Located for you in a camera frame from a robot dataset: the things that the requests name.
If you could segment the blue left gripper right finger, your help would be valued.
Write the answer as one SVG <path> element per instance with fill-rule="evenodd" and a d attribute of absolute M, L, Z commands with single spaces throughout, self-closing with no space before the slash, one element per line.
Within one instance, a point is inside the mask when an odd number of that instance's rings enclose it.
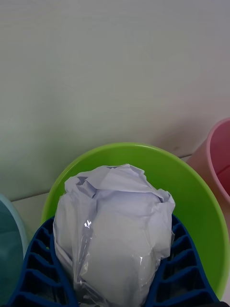
<path fill-rule="evenodd" d="M 219 303 L 193 240 L 175 215 L 172 216 L 172 232 L 170 256 L 161 261 L 145 306 L 197 307 Z"/>

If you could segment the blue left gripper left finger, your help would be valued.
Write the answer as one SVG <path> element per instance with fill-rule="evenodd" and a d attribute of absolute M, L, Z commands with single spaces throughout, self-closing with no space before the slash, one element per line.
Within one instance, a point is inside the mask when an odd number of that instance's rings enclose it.
<path fill-rule="evenodd" d="M 54 217 L 36 231 L 24 257 L 8 307 L 77 307 L 78 301 L 56 257 Z"/>

